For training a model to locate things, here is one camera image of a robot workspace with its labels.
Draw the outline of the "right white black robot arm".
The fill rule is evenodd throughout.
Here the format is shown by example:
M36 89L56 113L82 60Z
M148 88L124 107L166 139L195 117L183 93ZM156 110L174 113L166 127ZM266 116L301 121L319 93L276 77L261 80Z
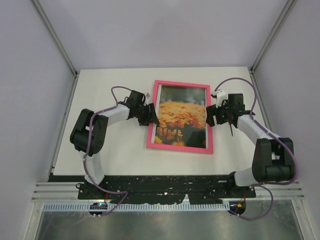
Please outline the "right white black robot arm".
M250 187L261 187L264 184L286 186L294 183L298 168L293 141L263 127L255 119L253 110L246 109L243 94L226 94L218 90L211 96L216 103L206 107L206 123L210 127L228 123L231 128L244 133L255 146L251 167L229 174L226 194L238 197Z

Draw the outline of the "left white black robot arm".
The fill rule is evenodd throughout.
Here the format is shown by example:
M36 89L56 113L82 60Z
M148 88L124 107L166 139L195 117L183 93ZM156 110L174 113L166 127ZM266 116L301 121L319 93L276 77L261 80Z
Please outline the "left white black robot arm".
M129 96L119 101L114 89L122 88L130 91ZM106 194L127 195L127 191L107 190L104 183L105 173L102 169L100 151L102 150L107 133L107 127L136 118L140 126L159 124L155 104L149 102L150 95L127 87L115 86L111 88L115 105L99 111L84 108L70 134L70 143L75 150L82 153L82 164L85 172L84 184L89 193L96 199L102 199Z

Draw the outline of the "red handled screwdriver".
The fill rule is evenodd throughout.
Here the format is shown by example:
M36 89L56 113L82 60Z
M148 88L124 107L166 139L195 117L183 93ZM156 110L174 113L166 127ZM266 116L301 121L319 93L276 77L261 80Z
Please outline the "red handled screwdriver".
M230 127L230 131L231 131L231 136L233 137L233 128L232 128L232 125L234 123L234 117L233 116L229 116L228 117L228 124L229 124L229 127Z

